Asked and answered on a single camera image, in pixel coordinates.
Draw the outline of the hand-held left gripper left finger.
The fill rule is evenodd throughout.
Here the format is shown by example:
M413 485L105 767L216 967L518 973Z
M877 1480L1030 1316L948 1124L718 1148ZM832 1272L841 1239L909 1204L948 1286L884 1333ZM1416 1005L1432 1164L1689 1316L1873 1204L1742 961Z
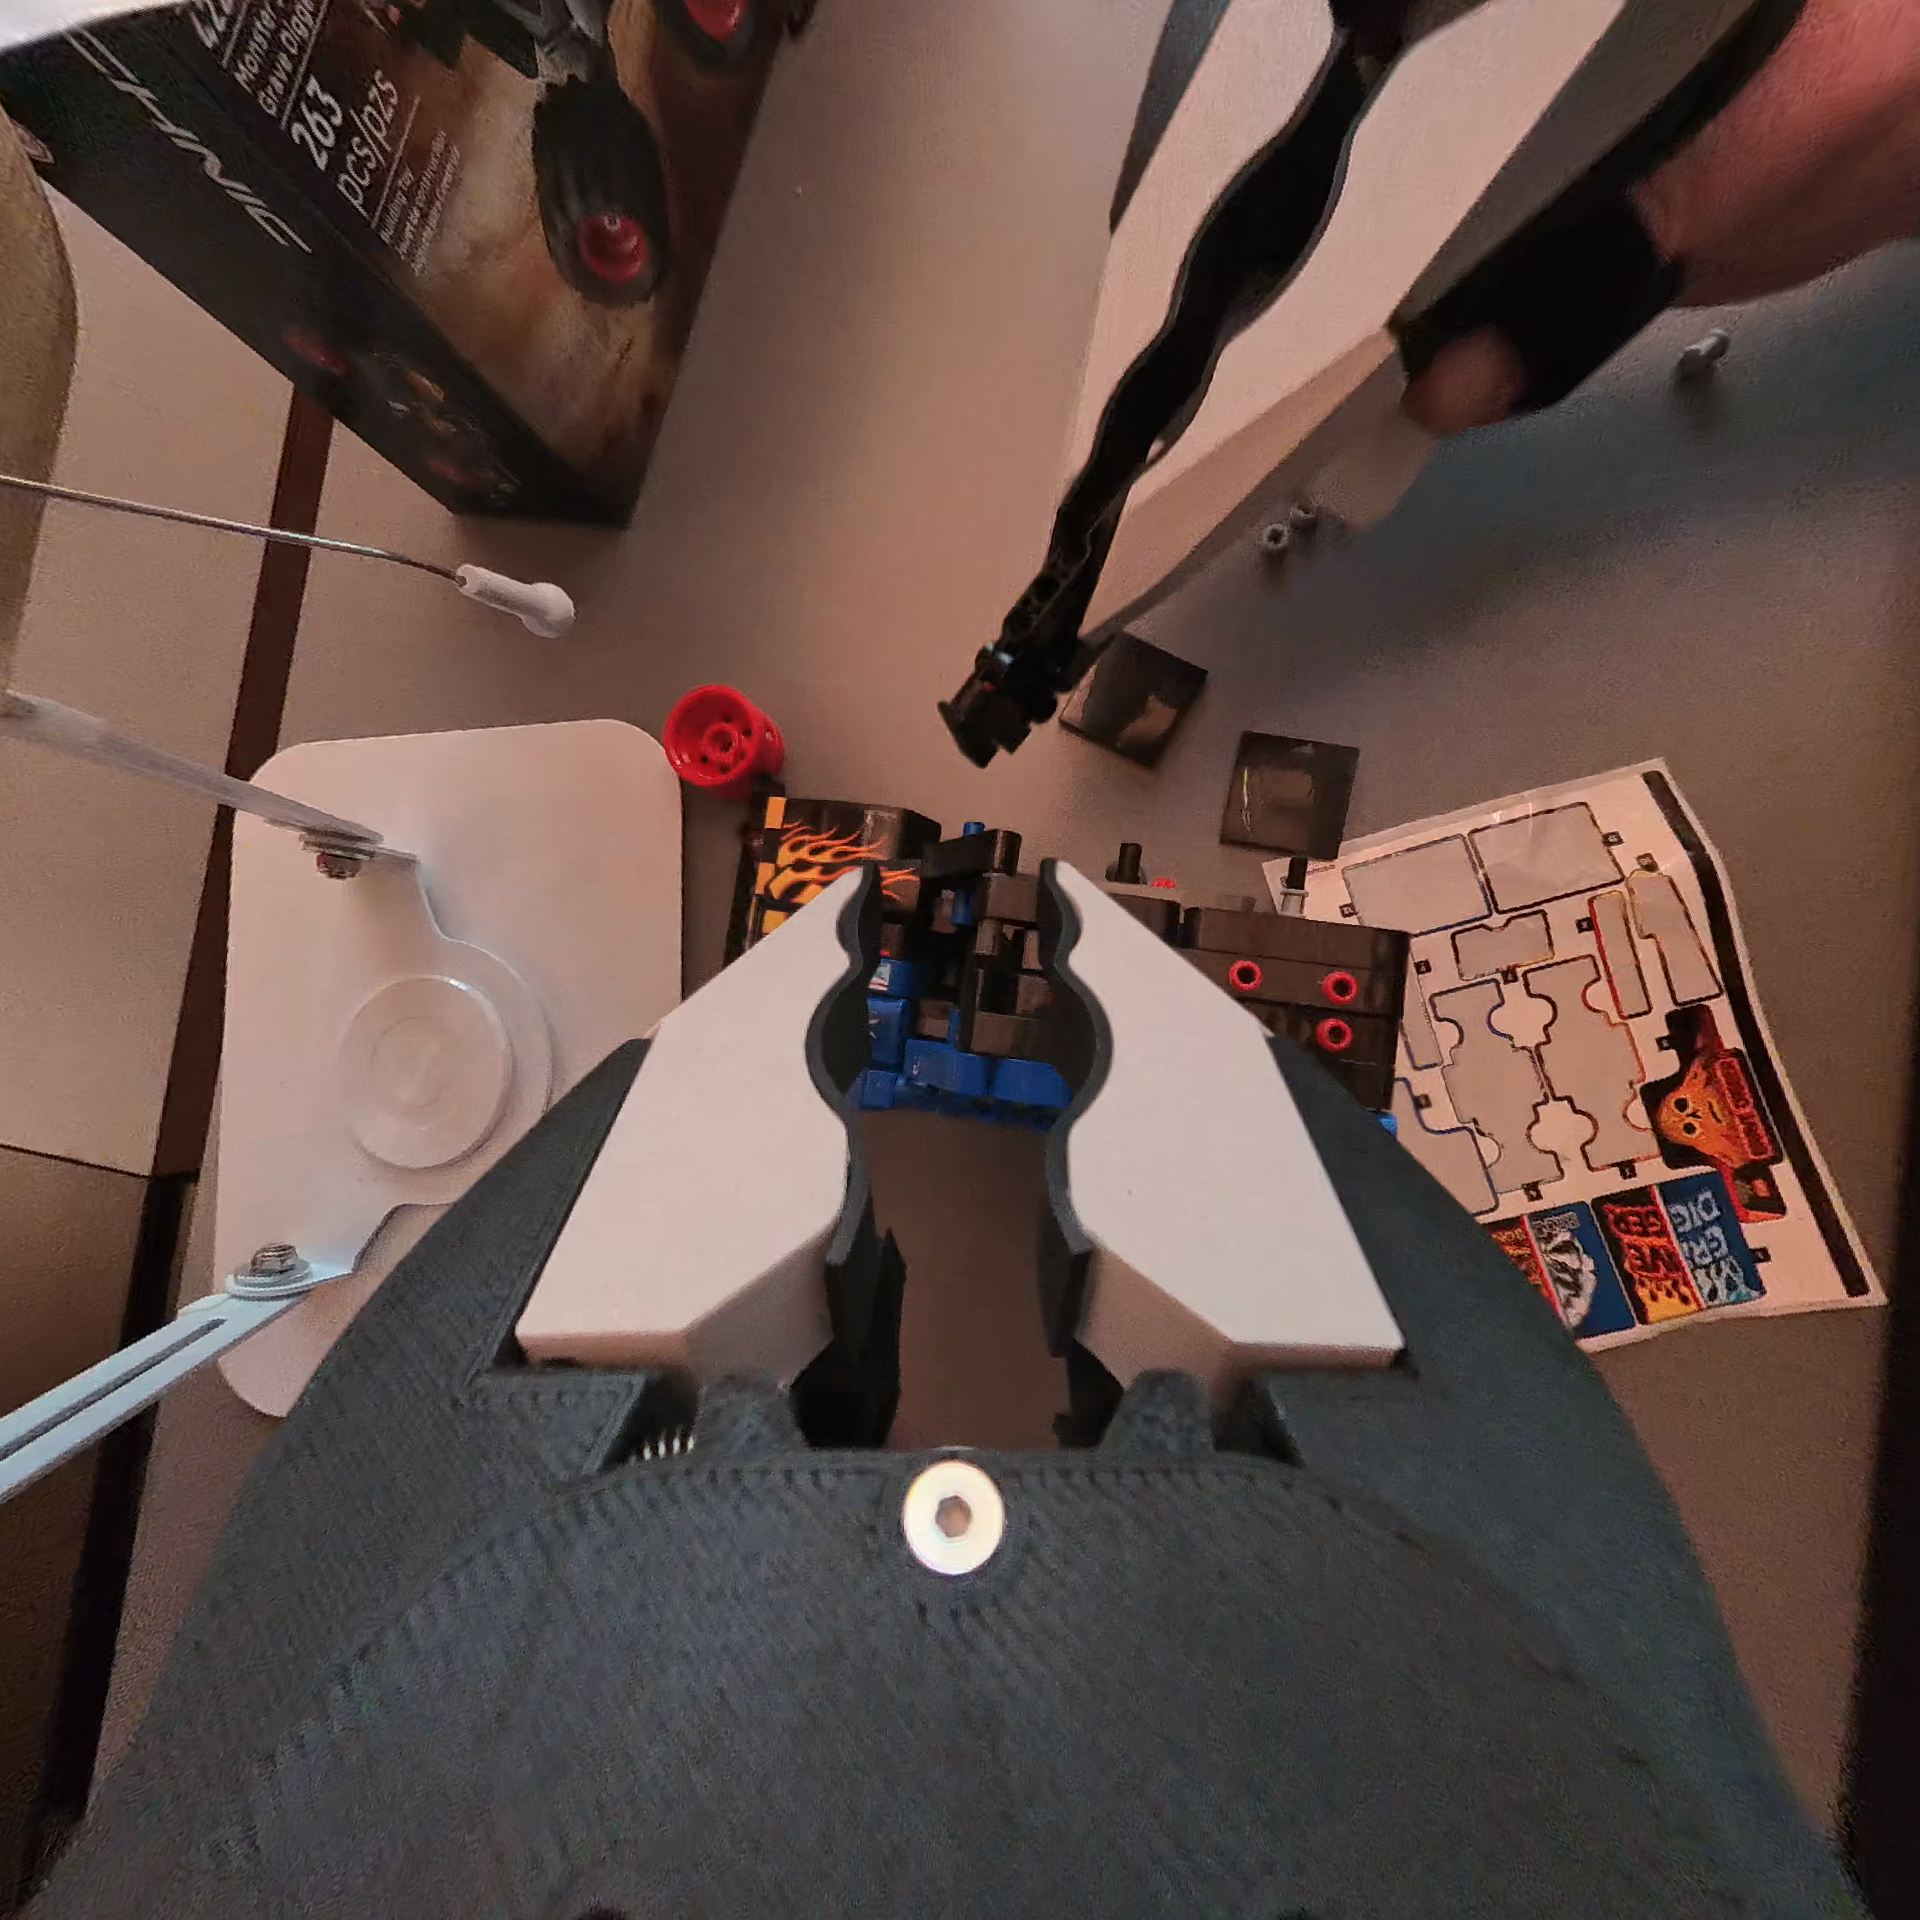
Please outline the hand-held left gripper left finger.
M518 1313L528 1360L796 1379L856 1350L877 1291L852 1124L877 936L863 862L655 1027Z

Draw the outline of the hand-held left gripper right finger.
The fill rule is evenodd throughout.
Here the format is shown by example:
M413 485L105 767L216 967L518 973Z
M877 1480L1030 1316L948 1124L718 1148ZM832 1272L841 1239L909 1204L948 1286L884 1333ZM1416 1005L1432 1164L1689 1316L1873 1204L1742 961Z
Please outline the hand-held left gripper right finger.
M1259 1375L1383 1371L1401 1325L1272 1037L1073 863L1038 876L1070 1099L1044 1139L1039 1312L1054 1431L1094 1441L1129 1387L1223 1415Z

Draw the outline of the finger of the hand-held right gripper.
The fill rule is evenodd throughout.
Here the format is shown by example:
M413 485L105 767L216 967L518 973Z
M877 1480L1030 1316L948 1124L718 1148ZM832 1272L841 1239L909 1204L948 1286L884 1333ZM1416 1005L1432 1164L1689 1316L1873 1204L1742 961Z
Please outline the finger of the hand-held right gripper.
M1087 609L1100 637L1233 533L1285 469L1333 461L1399 405L1389 323L1622 5L1331 5L1351 33L1351 129L1315 238L1223 342L1182 437L1123 507Z
M1097 566L1225 341L1303 256L1351 125L1352 36L1331 5L1167 5L1110 196L1059 577Z

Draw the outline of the blue black toy brick truck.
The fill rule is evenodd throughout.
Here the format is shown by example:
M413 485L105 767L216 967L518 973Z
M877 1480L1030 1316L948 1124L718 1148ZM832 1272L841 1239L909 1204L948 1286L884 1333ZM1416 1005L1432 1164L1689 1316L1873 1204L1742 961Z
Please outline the blue black toy brick truck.
M1041 972L1039 885L1022 869L1017 832L945 832L909 806L769 785L742 825L726 959L867 862L879 865L879 956L863 989L871 1051L856 1107L1046 1126L1072 1096L1065 1011ZM1101 886L1267 1032L1305 1049L1367 1110L1389 1113L1403 929L1184 893L1144 876L1136 843L1120 845Z

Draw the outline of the black flame sticker brick panel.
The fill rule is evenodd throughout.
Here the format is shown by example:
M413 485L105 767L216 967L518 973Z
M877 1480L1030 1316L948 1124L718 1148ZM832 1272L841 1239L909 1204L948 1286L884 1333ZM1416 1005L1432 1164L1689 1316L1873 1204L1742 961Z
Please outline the black flame sticker brick panel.
M1124 501L1079 525L1054 527L1038 576L1024 587L999 635L973 661L966 680L940 716L975 767L1014 751L1028 731L1051 720L1107 649L1087 635L1087 609L1120 525Z

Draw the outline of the person's right hand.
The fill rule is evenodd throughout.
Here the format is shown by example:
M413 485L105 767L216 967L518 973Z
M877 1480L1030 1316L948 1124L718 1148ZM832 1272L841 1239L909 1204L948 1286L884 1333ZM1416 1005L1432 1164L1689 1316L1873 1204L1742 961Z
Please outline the person's right hand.
M1672 303L1787 292L1916 229L1917 5L1804 5L1689 141L1412 329L1403 413L1446 438L1542 411Z

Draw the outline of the sticker sheet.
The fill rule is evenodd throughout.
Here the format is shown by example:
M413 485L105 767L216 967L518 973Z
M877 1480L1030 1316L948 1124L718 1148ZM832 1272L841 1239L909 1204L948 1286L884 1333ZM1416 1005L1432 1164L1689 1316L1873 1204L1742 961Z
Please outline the sticker sheet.
M1399 1140L1572 1340L1886 1303L1665 760L1351 839L1303 900L1407 935Z

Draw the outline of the white book stand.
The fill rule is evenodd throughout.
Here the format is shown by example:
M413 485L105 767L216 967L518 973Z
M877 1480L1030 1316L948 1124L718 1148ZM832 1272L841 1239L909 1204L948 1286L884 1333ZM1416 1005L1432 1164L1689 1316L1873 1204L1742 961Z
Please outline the white book stand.
M220 1363L285 1413L372 1297L368 1249L441 1212L680 996L680 800L636 726L323 740L280 795L16 686L77 356L56 217L5 123L5 740L235 813L220 1284L5 1416L5 1502Z

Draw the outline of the black square tile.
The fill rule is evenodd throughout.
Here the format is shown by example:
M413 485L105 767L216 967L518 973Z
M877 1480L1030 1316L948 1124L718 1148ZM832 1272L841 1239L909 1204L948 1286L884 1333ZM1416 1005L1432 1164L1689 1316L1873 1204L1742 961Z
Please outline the black square tile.
M1217 843L1331 862L1347 837L1358 769L1352 745L1241 731Z
M1137 767L1157 769L1209 672L1136 631L1120 631L1063 699L1063 731Z

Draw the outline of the red wheel rim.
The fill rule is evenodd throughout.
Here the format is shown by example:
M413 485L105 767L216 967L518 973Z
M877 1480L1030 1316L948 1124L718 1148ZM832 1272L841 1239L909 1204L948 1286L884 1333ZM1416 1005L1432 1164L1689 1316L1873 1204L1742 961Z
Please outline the red wheel rim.
M742 800L784 769L780 726L726 683L685 689L662 720L661 742L685 785L719 800Z

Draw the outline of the brick set box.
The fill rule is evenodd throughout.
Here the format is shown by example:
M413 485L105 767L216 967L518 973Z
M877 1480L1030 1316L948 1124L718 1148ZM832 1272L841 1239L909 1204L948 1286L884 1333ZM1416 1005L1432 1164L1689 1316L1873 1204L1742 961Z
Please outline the brick set box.
M47 188L461 513L630 519L812 5L201 1L5 49Z

